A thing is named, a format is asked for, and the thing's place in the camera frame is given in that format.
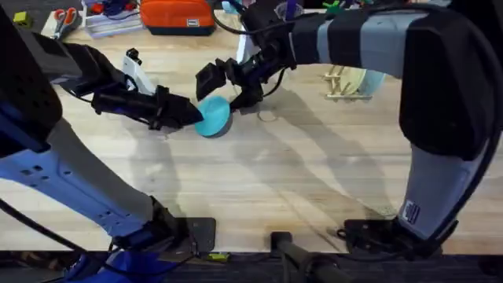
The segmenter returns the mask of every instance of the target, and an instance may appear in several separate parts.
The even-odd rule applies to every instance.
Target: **wooden table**
[[[237,26],[236,17],[220,17]],[[50,17],[42,33],[50,35],[53,27]],[[67,41],[98,48],[118,67],[134,47],[151,78],[175,94],[195,97],[194,75],[216,57],[235,56],[238,37],[219,28],[210,37],[139,31],[92,40],[76,31]],[[405,192],[410,148],[398,128],[398,80],[388,78],[369,103],[334,103],[323,97],[328,85],[321,75],[328,70],[318,65],[287,72],[259,113],[234,114],[232,129],[218,139],[202,138],[194,127],[149,131],[121,116],[97,116],[89,105],[57,92],[64,117],[120,177],[175,215],[214,217],[216,250],[267,251],[270,232],[287,230],[308,250],[345,252],[326,229],[345,219],[393,217]],[[236,95],[231,86],[216,93]],[[446,252],[503,253],[502,172],[498,154],[459,215]],[[0,196],[85,248],[109,243],[98,225],[33,189],[2,181]],[[7,215],[0,215],[0,223],[0,249],[64,249]]]

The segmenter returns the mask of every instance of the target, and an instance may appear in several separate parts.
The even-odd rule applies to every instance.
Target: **black cable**
[[[53,231],[38,224],[34,220],[28,218],[26,215],[24,215],[23,213],[19,212],[17,209],[15,209],[15,208],[11,207],[9,204],[7,204],[3,199],[0,199],[0,209],[2,211],[4,211],[7,215],[10,215],[13,218],[15,218],[15,220],[32,228],[33,230],[39,232],[40,234],[62,244],[63,246],[70,248],[73,251],[76,251],[76,252],[79,252],[81,254],[86,255],[90,259],[99,262],[101,264],[101,266],[103,268],[105,268],[106,270],[109,270],[109,271],[114,272],[116,274],[121,274],[121,275],[125,275],[125,276],[156,277],[156,276],[160,276],[163,274],[168,274],[171,271],[177,269],[181,265],[185,264],[186,262],[188,262],[189,260],[194,258],[194,255],[188,256],[187,258],[183,259],[181,262],[176,263],[175,265],[167,268],[166,270],[162,270],[162,271],[154,272],[154,273],[142,273],[142,272],[132,272],[132,271],[121,270],[121,269],[115,268],[115,267],[107,264],[106,260],[102,260],[102,259],[97,258],[96,256],[94,256],[94,254],[92,252],[88,252],[85,248],[82,248],[79,245],[74,244],[73,242],[63,238],[62,236],[54,233]]]
[[[281,85],[281,81],[283,80],[283,75],[285,74],[285,71],[286,71],[287,68],[283,68],[281,69],[281,72],[280,72],[280,76],[277,78],[277,82],[276,84],[274,85],[273,89],[272,90],[269,90],[269,92],[267,94],[264,94],[262,97],[268,97],[270,96],[271,94],[274,93],[274,91],[277,90],[278,87],[280,87]]]

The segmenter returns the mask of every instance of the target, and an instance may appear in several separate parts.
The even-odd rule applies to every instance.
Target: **orange box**
[[[153,35],[210,35],[215,30],[205,0],[143,0],[140,14]]]

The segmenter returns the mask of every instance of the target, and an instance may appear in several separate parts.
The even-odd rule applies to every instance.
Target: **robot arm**
[[[482,35],[481,41],[479,28],[488,27],[472,14],[474,27],[463,16],[469,7],[460,2],[451,10],[383,7],[307,14],[285,23],[271,9],[275,4],[258,1],[241,21],[261,51],[242,64],[229,59],[207,65],[197,74],[198,99],[227,77],[242,88],[231,107],[252,106],[263,99],[260,83],[298,64],[367,68],[401,78],[399,122],[412,147],[404,203],[392,222],[347,220],[338,236],[350,250],[401,252],[419,244],[422,251],[416,253],[430,255],[453,232],[456,214],[486,170],[500,131],[501,102],[494,93],[501,89],[496,86],[501,69],[497,66],[496,74],[487,63],[499,60],[489,59],[481,47],[487,39]],[[503,16],[494,5],[490,20]],[[490,38],[496,44],[503,28],[491,28],[497,31]],[[374,246],[369,238],[382,244]]]
[[[3,11],[0,26],[9,41],[0,54],[0,177],[30,186],[93,220],[121,248],[180,248],[189,238],[185,224],[192,220],[176,219],[86,148],[63,118],[50,82],[76,97],[94,93],[91,106],[98,113],[141,119],[157,130],[201,120],[189,99],[161,86],[153,93],[140,93],[148,88],[135,82],[136,68],[126,68],[128,75],[92,47],[17,30]],[[128,58],[128,64],[139,67],[135,52],[129,52]],[[208,226],[200,227],[208,228],[206,236],[214,237],[215,220],[206,220]],[[206,240],[200,250],[212,250],[214,241]]]

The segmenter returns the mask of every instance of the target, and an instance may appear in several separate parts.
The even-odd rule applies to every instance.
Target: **label sticker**
[[[199,27],[199,19],[187,19],[187,27]]]
[[[406,206],[403,209],[402,217],[410,224],[414,224],[419,215],[420,207],[410,200],[406,200]]]

